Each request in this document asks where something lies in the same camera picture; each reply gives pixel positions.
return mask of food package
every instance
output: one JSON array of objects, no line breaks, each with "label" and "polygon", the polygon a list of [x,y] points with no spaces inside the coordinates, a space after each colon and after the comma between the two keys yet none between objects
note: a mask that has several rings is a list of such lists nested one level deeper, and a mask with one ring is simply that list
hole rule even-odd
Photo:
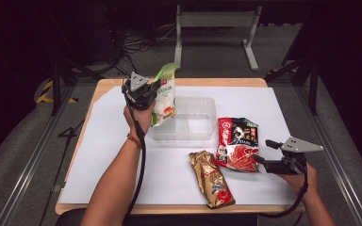
[{"label": "food package", "polygon": [[236,171],[258,171],[258,125],[245,118],[219,118],[219,147],[215,163]]},{"label": "food package", "polygon": [[161,79],[161,86],[157,90],[156,104],[152,113],[152,126],[159,126],[165,120],[175,115],[175,70],[178,63],[164,65],[154,79]]},{"label": "food package", "polygon": [[235,203],[234,197],[225,182],[219,167],[214,164],[214,155],[207,151],[190,153],[189,161],[195,170],[198,185],[211,209]]}]

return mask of wooden table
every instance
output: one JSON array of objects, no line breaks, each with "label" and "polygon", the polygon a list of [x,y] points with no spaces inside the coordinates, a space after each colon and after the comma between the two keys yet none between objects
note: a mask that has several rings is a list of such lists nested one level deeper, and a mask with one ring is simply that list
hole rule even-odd
[{"label": "wooden table", "polygon": [[[80,148],[81,141],[83,139],[86,125],[91,116],[91,109],[93,104],[99,100],[104,94],[106,94],[113,87],[121,86],[122,79],[104,79],[99,81],[96,91],[94,92],[90,108],[87,113],[86,121],[83,125],[80,138],[75,146],[74,155],[67,172],[65,181],[67,181],[70,168],[77,155],[77,151]],[[222,86],[222,87],[261,87],[267,86],[266,82],[261,78],[177,78],[175,80],[177,86]],[[75,209],[85,208],[86,204],[63,204],[57,202],[56,212],[61,215],[62,213]],[[279,205],[231,205],[221,209],[211,210],[205,205],[155,205],[155,204],[136,204],[132,211],[132,214],[203,214],[203,213],[258,213],[258,212],[280,212],[286,210],[287,206]]]}]

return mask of plastic bin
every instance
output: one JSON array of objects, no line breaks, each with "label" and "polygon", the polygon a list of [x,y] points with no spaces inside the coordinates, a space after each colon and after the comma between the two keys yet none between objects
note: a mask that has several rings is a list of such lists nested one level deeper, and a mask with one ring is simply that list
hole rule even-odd
[{"label": "plastic bin", "polygon": [[216,105],[209,97],[175,97],[175,116],[154,127],[157,140],[210,139],[217,125]]}]

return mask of white board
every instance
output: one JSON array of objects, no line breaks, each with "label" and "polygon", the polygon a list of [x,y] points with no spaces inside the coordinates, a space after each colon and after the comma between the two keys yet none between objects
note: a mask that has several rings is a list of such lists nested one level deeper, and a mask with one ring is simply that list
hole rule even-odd
[{"label": "white board", "polygon": [[[247,118],[258,124],[259,154],[279,160],[281,151],[268,148],[266,139],[286,141],[290,134],[271,88],[176,87],[176,96],[211,97],[217,116]],[[123,145],[129,128],[123,117],[125,101],[120,87],[111,89],[92,108],[82,143],[70,170],[59,203],[88,203],[98,180]],[[200,193],[189,153],[207,150],[215,154],[218,130],[211,140],[154,140],[147,147],[144,180],[137,204],[206,204]],[[260,166],[259,173],[222,174],[236,204],[292,204],[296,196],[287,183]]]}]

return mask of wrist bracelet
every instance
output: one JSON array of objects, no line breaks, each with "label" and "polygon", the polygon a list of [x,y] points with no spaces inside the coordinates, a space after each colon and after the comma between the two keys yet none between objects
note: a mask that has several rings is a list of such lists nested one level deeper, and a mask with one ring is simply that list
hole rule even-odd
[{"label": "wrist bracelet", "polygon": [[132,137],[130,133],[127,134],[127,138],[134,141],[137,144],[137,147],[140,149],[140,143],[134,137]]}]

